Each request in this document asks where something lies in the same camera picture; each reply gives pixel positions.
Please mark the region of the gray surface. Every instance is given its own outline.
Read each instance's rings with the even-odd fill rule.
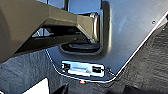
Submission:
[[[11,58],[1,64],[0,90],[6,94],[20,94],[47,77],[50,92],[69,83],[69,94],[104,94],[108,90],[121,93],[125,85],[168,93],[167,41],[168,28],[156,37],[151,36],[129,62],[120,81],[107,84],[82,85],[77,80],[58,75],[44,51]]]
[[[104,9],[103,13],[100,13],[100,28],[102,28],[100,36],[103,38],[103,40],[100,39],[102,50],[95,52],[96,55],[80,55],[81,53],[66,53],[60,50],[59,47],[53,47],[48,49],[53,61],[59,65],[64,60],[102,64],[105,68],[110,68],[113,73],[118,74],[149,35],[158,27],[168,11],[167,0],[102,1],[102,8]],[[94,2],[95,0],[90,1],[88,4],[88,0],[70,0],[69,11],[73,13],[97,11],[100,4]],[[76,79],[101,83],[109,82],[114,78],[114,76],[106,74],[104,77],[98,78],[71,75],[62,72],[62,70],[58,71]]]

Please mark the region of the metal bracket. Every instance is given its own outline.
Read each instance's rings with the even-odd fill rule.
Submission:
[[[3,55],[0,56],[0,62],[14,56],[14,53],[25,54],[74,42],[74,39],[80,37],[86,37],[87,42],[96,43],[95,19],[97,17],[76,15],[35,0],[1,0],[0,52]],[[68,35],[67,31],[63,31],[67,27],[67,30],[75,27],[82,34]],[[54,36],[32,38],[39,28],[47,28]]]

